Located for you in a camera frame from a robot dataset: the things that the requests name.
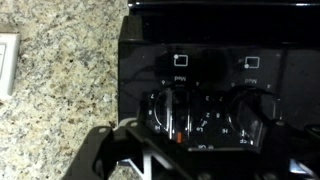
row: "black appliance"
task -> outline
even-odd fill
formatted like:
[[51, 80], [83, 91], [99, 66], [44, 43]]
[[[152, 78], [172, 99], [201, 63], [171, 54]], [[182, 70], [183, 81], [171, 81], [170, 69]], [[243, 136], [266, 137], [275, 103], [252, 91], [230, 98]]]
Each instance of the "black appliance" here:
[[107, 179], [118, 161], [144, 179], [319, 179], [319, 2], [128, 7], [119, 127], [92, 129], [65, 179]]

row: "speckled stone surface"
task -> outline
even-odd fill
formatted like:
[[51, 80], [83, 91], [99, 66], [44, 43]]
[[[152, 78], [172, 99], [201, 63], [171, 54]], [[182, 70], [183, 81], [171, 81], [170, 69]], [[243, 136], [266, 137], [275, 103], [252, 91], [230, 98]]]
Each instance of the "speckled stone surface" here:
[[0, 24], [22, 37], [13, 98], [0, 101], [0, 179], [60, 179], [89, 130], [114, 124], [127, 13], [126, 0], [0, 0]]

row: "dial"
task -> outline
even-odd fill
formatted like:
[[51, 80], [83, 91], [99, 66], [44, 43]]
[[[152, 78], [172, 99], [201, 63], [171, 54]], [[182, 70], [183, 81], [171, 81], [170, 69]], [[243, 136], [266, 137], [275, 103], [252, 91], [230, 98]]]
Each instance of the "dial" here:
[[280, 119], [278, 99], [254, 87], [237, 87], [226, 96], [226, 121], [241, 144], [259, 147], [268, 121]]
[[170, 87], [155, 100], [155, 121], [169, 139], [182, 142], [190, 138], [192, 124], [201, 121], [203, 105], [201, 95], [195, 90]]

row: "white object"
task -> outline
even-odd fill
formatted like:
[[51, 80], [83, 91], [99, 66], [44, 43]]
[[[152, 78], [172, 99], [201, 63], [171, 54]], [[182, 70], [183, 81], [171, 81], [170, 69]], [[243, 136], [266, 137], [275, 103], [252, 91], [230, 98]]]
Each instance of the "white object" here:
[[175, 54], [173, 56], [174, 66], [176, 67], [187, 67], [188, 66], [188, 55], [184, 54]]
[[0, 33], [0, 99], [11, 97], [20, 35]]
[[247, 56], [244, 63], [244, 68], [246, 69], [258, 69], [260, 67], [260, 57], [257, 56]]

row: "white symbol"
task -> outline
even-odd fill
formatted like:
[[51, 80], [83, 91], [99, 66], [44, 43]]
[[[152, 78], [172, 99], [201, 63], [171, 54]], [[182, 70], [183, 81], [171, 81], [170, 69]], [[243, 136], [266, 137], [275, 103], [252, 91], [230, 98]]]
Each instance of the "white symbol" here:
[[201, 144], [201, 145], [198, 145], [198, 148], [200, 148], [200, 149], [206, 149], [207, 147], [206, 147], [206, 145]]
[[232, 123], [230, 115], [228, 115], [228, 121], [229, 121], [229, 123]]
[[260, 58], [254, 56], [246, 57], [244, 68], [246, 69], [258, 69], [260, 66]]
[[203, 128], [197, 127], [197, 131], [203, 132]]
[[187, 81], [186, 76], [175, 76], [174, 81]]
[[251, 79], [251, 78], [248, 78], [248, 79], [245, 79], [244, 80], [244, 83], [248, 84], [257, 84], [258, 83], [258, 79]]
[[203, 121], [203, 123], [201, 124], [201, 126], [203, 127], [203, 126], [205, 126], [206, 124], [208, 124], [208, 122], [207, 122], [207, 121]]
[[160, 125], [155, 125], [155, 126], [154, 126], [154, 129], [155, 129], [155, 130], [160, 130]]
[[245, 132], [244, 130], [241, 131], [241, 136], [244, 137], [245, 136]]
[[228, 129], [226, 129], [226, 128], [224, 128], [224, 129], [222, 129], [222, 134], [228, 134]]
[[249, 64], [245, 64], [244, 68], [248, 69], [249, 68]]
[[247, 140], [245, 140], [245, 139], [240, 139], [240, 144], [247, 144], [247, 143], [248, 143]]
[[174, 66], [176, 67], [187, 67], [188, 66], [188, 55], [175, 54], [173, 56]]

